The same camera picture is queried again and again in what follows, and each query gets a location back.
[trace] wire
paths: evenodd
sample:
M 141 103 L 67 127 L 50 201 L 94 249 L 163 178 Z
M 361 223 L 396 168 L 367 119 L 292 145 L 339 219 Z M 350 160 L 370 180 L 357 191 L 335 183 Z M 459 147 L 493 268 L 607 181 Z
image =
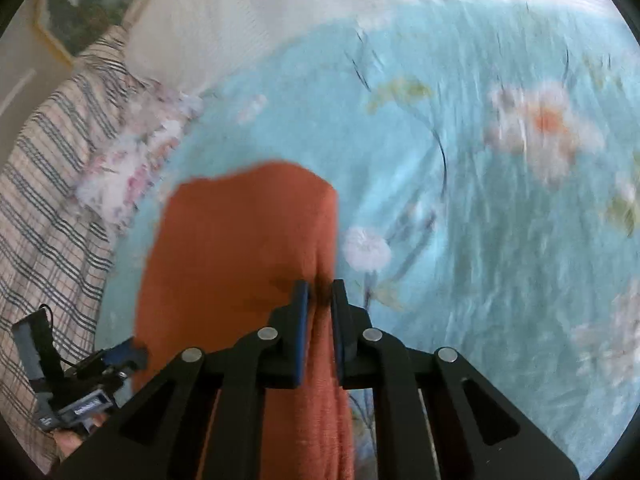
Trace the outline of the wire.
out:
M 49 326 L 51 327 L 51 332 L 53 332 L 53 311 L 52 311 L 51 307 L 49 305 L 43 303 L 38 307 L 38 310 L 46 310 L 49 313 Z M 77 368 L 78 367 L 77 365 L 73 364 L 72 362 L 67 361 L 65 358 L 61 357 L 60 356 L 60 352 L 58 352 L 58 357 L 60 358 L 60 360 L 64 364 L 69 365 L 72 368 Z

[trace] orange cloth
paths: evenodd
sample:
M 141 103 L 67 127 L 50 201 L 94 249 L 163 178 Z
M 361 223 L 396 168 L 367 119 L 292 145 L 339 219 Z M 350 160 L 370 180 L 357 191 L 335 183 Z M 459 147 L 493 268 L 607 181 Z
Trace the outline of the orange cloth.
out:
M 136 337 L 149 349 L 142 381 L 190 346 L 215 351 L 264 326 L 312 284 L 305 377 L 266 396 L 260 477 L 353 477 L 351 415 L 334 369 L 328 292 L 334 273 L 333 188 L 286 163 L 196 180 L 171 198 L 146 263 Z

